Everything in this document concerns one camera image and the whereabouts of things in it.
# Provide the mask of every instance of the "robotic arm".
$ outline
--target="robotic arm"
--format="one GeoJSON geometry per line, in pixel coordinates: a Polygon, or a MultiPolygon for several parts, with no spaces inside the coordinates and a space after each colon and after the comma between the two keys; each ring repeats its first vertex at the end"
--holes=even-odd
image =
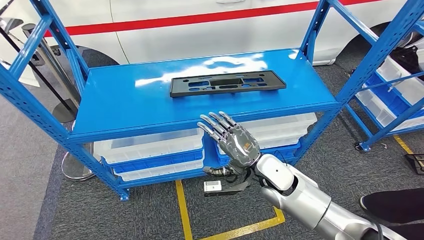
{"type": "MultiPolygon", "coordinates": [[[[329,240],[404,240],[405,238],[385,226],[357,216],[332,202],[331,197],[321,191],[318,184],[295,167],[281,162],[271,154],[262,154],[258,142],[241,125],[225,112],[219,115],[210,112],[200,118],[212,129],[198,122],[230,157],[228,166],[205,167],[203,170],[213,176],[240,175],[245,170],[259,177],[262,196],[306,228],[317,231],[329,240]]],[[[242,191],[248,184],[232,187],[233,194],[242,191]]],[[[219,196],[215,191],[210,196],[219,196]]]]}

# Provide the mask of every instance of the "floor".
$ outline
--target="floor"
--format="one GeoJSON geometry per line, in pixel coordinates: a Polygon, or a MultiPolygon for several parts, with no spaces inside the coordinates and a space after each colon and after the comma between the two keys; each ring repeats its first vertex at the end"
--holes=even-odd
{"type": "MultiPolygon", "coordinates": [[[[353,42],[335,64],[315,68],[334,93],[363,56],[364,44],[360,40],[353,42]]],[[[114,64],[91,50],[83,55],[92,66],[114,64]]],[[[42,70],[49,80],[53,79],[46,69],[42,70]]],[[[58,102],[46,88],[29,90],[49,110],[58,102]]],[[[84,182],[67,180],[60,169],[65,151],[3,98],[0,107],[0,161],[6,164],[0,173],[0,239],[185,238],[177,193],[181,188],[175,182],[133,188],[130,201],[120,202],[97,178],[84,182]],[[12,191],[18,199],[6,198],[12,191]]],[[[405,151],[392,137],[376,143],[370,152],[356,151],[353,144],[364,137],[352,118],[342,112],[296,165],[317,181],[334,202],[359,215],[362,212],[357,200],[362,195],[424,187],[424,178],[411,172],[402,157],[405,151]]],[[[404,134],[401,138],[412,151],[424,152],[422,132],[404,134]]],[[[205,198],[203,181],[207,179],[210,178],[182,181],[194,239],[276,217],[273,207],[258,194],[260,186],[256,183],[235,196],[205,198]]],[[[320,238],[285,215],[284,223],[238,239],[320,238]]]]}

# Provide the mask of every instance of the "person's leg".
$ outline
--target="person's leg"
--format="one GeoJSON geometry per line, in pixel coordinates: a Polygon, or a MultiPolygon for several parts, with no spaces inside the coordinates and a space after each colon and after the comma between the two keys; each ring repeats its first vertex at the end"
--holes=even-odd
{"type": "Polygon", "coordinates": [[[424,223],[390,226],[389,228],[408,240],[423,239],[424,223]]]}
{"type": "Polygon", "coordinates": [[[363,196],[360,205],[390,223],[405,224],[424,219],[424,188],[381,191],[363,196]]]}

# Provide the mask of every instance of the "yellow floor tape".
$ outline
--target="yellow floor tape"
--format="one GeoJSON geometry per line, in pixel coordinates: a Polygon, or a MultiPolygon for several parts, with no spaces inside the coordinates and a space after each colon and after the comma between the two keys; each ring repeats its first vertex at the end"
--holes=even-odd
{"type": "Polygon", "coordinates": [[[407,146],[407,144],[402,140],[402,138],[398,135],[393,136],[394,139],[396,139],[396,142],[408,153],[408,154],[414,154],[411,149],[407,146]]]}
{"type": "MultiPolygon", "coordinates": [[[[190,226],[190,219],[189,219],[189,213],[187,211],[186,197],[184,195],[183,184],[181,180],[176,180],[175,185],[176,185],[176,195],[177,195],[178,204],[179,204],[179,212],[181,214],[182,229],[184,231],[184,238],[185,240],[192,240],[193,239],[192,228],[190,226]]],[[[277,226],[278,224],[284,223],[286,219],[284,218],[283,212],[280,209],[277,209],[275,207],[274,207],[274,211],[275,211],[276,217],[273,217],[271,219],[261,221],[255,224],[247,225],[244,227],[240,227],[231,231],[226,231],[226,232],[209,236],[203,239],[204,240],[229,240],[229,239],[234,239],[243,235],[251,234],[251,233],[264,230],[267,228],[271,228],[271,227],[277,226]]]]}
{"type": "Polygon", "coordinates": [[[187,212],[183,183],[181,180],[176,180],[175,185],[176,195],[178,197],[179,213],[181,214],[182,229],[184,230],[184,238],[185,240],[192,240],[192,227],[190,226],[189,213],[187,212]]]}
{"type": "Polygon", "coordinates": [[[280,209],[274,207],[276,217],[261,221],[252,225],[247,225],[244,227],[240,227],[231,231],[226,231],[217,235],[208,236],[203,238],[202,240],[229,240],[234,239],[243,235],[251,234],[260,230],[268,229],[278,224],[282,224],[286,221],[284,218],[283,212],[280,209]]]}

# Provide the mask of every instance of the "robot finger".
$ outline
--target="robot finger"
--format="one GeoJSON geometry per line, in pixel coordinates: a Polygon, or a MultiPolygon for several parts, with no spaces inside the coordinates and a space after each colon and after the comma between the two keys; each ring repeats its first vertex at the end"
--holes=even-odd
{"type": "Polygon", "coordinates": [[[208,126],[206,126],[203,122],[197,122],[197,126],[201,129],[203,129],[213,140],[219,142],[222,138],[221,135],[219,135],[217,132],[210,129],[208,126]]]}
{"type": "Polygon", "coordinates": [[[211,116],[212,118],[214,118],[215,120],[218,121],[218,123],[225,129],[228,130],[231,125],[225,120],[223,119],[221,116],[219,116],[218,114],[214,113],[214,112],[209,112],[209,116],[211,116]]]}
{"type": "Polygon", "coordinates": [[[219,115],[221,115],[231,126],[235,126],[237,125],[237,122],[235,122],[230,116],[228,116],[228,114],[226,114],[223,111],[219,111],[218,112],[219,115]]]}
{"type": "Polygon", "coordinates": [[[212,126],[212,128],[215,131],[217,131],[220,135],[224,135],[224,133],[227,131],[221,125],[219,125],[214,120],[212,120],[210,117],[208,117],[204,114],[200,115],[200,118],[205,120],[208,124],[210,124],[212,126]]]}

